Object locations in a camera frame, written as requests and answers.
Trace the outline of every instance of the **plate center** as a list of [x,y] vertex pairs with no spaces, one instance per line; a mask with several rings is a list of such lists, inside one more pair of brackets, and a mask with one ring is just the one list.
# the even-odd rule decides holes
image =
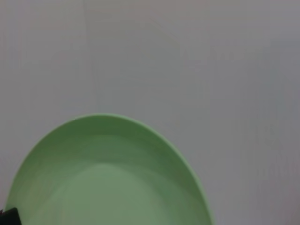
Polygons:
[[86,169],[63,193],[63,225],[170,224],[162,198],[143,180],[114,164]]

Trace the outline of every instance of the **black object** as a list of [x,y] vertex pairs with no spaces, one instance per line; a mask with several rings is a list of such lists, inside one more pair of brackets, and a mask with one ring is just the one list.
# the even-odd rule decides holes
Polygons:
[[0,225],[22,225],[18,209],[12,208],[0,213]]

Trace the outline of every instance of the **green plate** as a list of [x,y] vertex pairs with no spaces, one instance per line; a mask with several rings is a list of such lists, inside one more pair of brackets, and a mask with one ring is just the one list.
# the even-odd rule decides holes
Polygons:
[[178,151],[134,120],[72,120],[34,147],[6,210],[23,225],[211,225],[199,183]]

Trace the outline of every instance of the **light green dish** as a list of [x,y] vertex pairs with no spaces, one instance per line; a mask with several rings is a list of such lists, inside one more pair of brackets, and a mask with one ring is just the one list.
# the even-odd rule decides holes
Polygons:
[[161,135],[117,115],[58,127],[31,151],[6,210],[22,225],[211,225],[199,183]]

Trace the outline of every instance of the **white wall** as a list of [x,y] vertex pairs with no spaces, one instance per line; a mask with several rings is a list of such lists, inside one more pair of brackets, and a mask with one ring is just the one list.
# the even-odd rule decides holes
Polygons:
[[46,133],[96,110],[80,0],[0,3],[0,207]]
[[20,4],[0,22],[0,203],[38,138],[96,110],[170,139],[217,225],[300,223],[299,1]]

